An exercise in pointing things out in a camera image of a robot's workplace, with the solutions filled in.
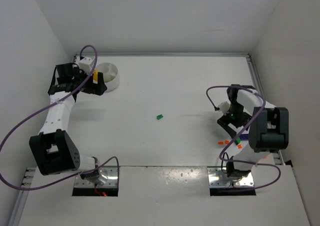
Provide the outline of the dark green lego brick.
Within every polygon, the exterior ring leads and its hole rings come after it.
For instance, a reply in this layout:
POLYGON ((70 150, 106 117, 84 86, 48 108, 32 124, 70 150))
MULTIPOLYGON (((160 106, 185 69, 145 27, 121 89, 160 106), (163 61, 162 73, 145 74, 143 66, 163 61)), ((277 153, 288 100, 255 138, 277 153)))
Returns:
POLYGON ((240 142, 241 142, 241 139, 239 137, 234 141, 236 145, 240 144, 240 142))

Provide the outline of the yellow lego brick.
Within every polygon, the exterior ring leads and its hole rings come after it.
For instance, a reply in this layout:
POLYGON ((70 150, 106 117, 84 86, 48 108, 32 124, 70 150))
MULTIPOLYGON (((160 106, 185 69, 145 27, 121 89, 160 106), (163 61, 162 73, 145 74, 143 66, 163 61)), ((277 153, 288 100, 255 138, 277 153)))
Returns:
POLYGON ((98 83, 98 71, 97 70, 94 70, 92 73, 92 81, 94 84, 98 83))

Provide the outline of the small green lego piece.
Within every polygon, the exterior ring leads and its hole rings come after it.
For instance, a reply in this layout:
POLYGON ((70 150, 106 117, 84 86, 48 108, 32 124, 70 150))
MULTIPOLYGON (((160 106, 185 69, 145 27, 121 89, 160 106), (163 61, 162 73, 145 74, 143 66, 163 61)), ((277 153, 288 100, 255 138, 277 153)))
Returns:
POLYGON ((157 119, 157 120, 160 120, 160 119, 162 119, 163 117, 164 117, 164 116, 163 116, 162 114, 160 114, 160 115, 157 115, 157 116, 156 116, 156 119, 157 119))

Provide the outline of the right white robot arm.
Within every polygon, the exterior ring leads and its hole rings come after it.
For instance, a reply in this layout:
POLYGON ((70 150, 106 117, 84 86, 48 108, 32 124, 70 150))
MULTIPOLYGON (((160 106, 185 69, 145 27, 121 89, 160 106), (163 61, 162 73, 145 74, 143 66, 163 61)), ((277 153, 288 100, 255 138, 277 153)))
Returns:
POLYGON ((222 117, 217 120, 239 144, 236 129, 248 131, 247 145, 227 160, 227 177, 242 178, 254 165, 269 155, 284 150, 289 145, 289 111, 264 101, 250 85, 232 84, 226 90, 228 101, 217 110, 222 117))

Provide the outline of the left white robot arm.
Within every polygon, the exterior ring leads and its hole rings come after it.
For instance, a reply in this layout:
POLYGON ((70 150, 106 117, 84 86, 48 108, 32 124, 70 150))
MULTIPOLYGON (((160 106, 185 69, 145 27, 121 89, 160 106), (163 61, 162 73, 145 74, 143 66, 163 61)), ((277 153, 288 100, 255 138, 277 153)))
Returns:
POLYGON ((88 178, 97 173, 98 159, 80 154, 68 134, 68 125, 78 93, 101 96, 106 90, 102 72, 89 74, 71 62, 55 66, 48 90, 52 106, 38 135, 29 139, 42 175, 77 172, 88 178))

